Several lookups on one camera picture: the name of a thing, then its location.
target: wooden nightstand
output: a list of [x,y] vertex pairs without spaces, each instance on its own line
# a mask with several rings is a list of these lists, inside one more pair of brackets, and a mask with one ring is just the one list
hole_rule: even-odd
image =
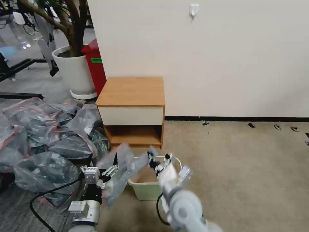
[[96,105],[112,146],[162,149],[165,97],[162,77],[109,77]]

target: green label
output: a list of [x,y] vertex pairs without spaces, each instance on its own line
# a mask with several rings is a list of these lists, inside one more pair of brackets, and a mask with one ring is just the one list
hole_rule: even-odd
[[91,62],[92,63],[102,63],[102,59],[101,58],[91,58]]

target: white drawer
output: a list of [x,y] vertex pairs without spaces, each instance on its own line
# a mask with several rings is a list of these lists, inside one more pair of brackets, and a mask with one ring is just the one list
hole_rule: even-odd
[[98,107],[105,126],[162,125],[163,107]]

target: wooden tabletop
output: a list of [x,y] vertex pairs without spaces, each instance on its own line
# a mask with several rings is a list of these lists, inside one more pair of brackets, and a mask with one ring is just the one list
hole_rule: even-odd
[[100,107],[163,107],[162,77],[109,77],[96,105]]

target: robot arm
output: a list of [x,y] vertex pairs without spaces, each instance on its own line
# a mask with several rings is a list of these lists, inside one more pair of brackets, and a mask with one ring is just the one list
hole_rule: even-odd
[[215,223],[204,219],[200,199],[183,188],[183,183],[191,177],[190,168],[184,166],[177,173],[172,155],[166,154],[164,164],[156,161],[151,152],[148,152],[148,157],[149,166],[155,170],[163,192],[161,202],[169,225],[176,231],[185,228],[189,232],[223,232]]
[[[172,160],[173,156],[166,154],[164,162],[160,163],[155,159],[154,150],[150,148],[147,154],[132,164],[139,167],[138,169],[148,165],[155,170],[162,189],[161,202],[166,213],[167,224],[175,231],[186,229],[188,232],[223,232],[215,223],[204,219],[200,199],[193,192],[184,189],[183,183],[190,179],[190,168],[184,166],[177,173]],[[117,170],[116,163],[107,170],[99,170],[97,167],[84,169],[87,184],[86,193],[81,201],[71,203],[69,211],[76,215],[73,223],[77,226],[69,232],[95,231],[94,226],[98,224],[100,216],[102,189],[112,182],[111,177],[115,175]]]

